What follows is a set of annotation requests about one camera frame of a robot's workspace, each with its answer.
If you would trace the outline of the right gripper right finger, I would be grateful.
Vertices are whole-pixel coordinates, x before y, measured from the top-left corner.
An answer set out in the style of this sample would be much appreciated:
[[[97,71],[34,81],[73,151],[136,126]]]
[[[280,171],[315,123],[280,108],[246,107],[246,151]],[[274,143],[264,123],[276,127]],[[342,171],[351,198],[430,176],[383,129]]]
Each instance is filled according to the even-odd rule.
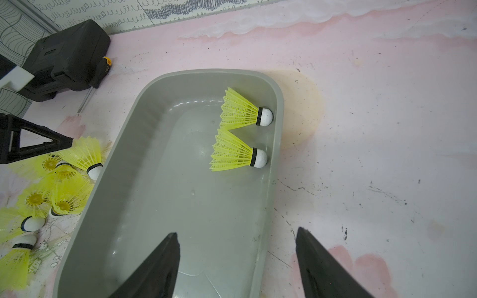
[[[310,231],[298,228],[296,255],[307,298],[372,298]]]

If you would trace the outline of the grey plastic storage box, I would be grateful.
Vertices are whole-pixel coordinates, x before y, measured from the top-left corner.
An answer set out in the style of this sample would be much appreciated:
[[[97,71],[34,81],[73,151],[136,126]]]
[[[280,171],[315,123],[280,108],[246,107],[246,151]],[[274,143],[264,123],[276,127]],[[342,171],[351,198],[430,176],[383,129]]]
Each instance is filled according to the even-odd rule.
[[[226,89],[273,122],[234,134],[265,151],[263,168],[213,172]],[[284,99],[247,70],[164,74],[138,95],[85,207],[55,280],[56,298],[106,298],[169,234],[180,244],[176,298],[257,298],[268,247]]]

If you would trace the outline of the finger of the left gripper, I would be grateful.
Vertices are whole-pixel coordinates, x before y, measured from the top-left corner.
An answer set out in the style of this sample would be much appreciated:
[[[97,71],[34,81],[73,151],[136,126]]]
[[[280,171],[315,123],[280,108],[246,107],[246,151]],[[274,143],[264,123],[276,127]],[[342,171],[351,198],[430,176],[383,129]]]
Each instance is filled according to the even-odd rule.
[[[73,139],[12,114],[1,114],[1,163],[69,149]]]

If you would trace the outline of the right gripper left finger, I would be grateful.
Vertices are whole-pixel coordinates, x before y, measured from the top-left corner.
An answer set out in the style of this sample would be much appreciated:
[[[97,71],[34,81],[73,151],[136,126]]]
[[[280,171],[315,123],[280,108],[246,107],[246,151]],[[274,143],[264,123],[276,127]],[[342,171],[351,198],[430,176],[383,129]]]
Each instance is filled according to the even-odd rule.
[[[180,264],[177,233],[169,233],[140,266],[110,296],[112,298],[171,298]]]

